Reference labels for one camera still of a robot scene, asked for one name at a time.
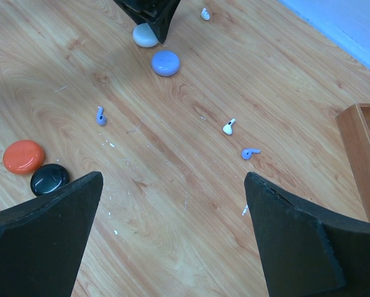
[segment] blue surface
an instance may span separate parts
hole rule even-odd
[[[161,76],[172,76],[179,70],[179,58],[172,51],[159,51],[152,57],[153,71]]]
[[[370,69],[370,0],[280,0]]]

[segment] wooden box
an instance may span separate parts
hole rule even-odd
[[[370,222],[370,104],[355,104],[337,117],[340,134]]]

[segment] earbud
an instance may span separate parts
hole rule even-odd
[[[233,130],[232,130],[232,125],[236,122],[236,119],[231,119],[228,124],[224,125],[224,127],[222,128],[222,131],[225,133],[225,134],[228,134],[228,135],[232,135],[233,133]]]
[[[202,19],[204,20],[209,20],[210,19],[210,14],[209,12],[207,11],[207,8],[203,8],[202,10],[202,14],[200,15],[202,17]]]
[[[241,152],[241,157],[245,160],[249,160],[249,159],[251,159],[253,153],[260,153],[260,150],[258,150],[256,148],[245,148]]]
[[[106,116],[103,115],[103,112],[104,112],[104,108],[99,106],[98,107],[98,112],[97,112],[97,115],[96,115],[96,122],[100,126],[105,126],[105,124],[106,124]]]

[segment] wooden tray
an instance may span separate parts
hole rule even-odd
[[[337,117],[340,134],[370,222],[370,104],[355,104]]]

